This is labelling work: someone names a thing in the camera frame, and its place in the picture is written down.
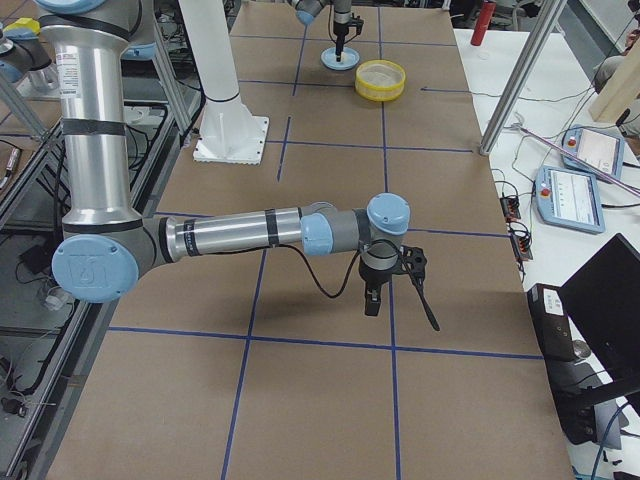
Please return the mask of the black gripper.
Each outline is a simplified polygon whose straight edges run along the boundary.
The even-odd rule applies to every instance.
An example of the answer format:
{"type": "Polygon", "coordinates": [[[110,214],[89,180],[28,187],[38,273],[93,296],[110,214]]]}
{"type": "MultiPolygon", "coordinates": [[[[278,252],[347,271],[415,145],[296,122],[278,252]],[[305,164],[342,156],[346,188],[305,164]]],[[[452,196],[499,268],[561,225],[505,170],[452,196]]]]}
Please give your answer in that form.
{"type": "Polygon", "coordinates": [[[344,41],[351,28],[355,29],[355,35],[359,36],[363,29],[363,19],[352,12],[335,11],[333,13],[333,33],[335,41],[335,58],[337,62],[342,61],[344,41]]]}
{"type": "Polygon", "coordinates": [[[396,246],[381,242],[363,251],[359,263],[359,275],[365,282],[366,316],[378,316],[381,307],[381,287],[391,280],[393,275],[407,275],[423,307],[426,318],[435,331],[440,325],[431,309],[425,293],[427,259],[419,247],[396,246]]]}

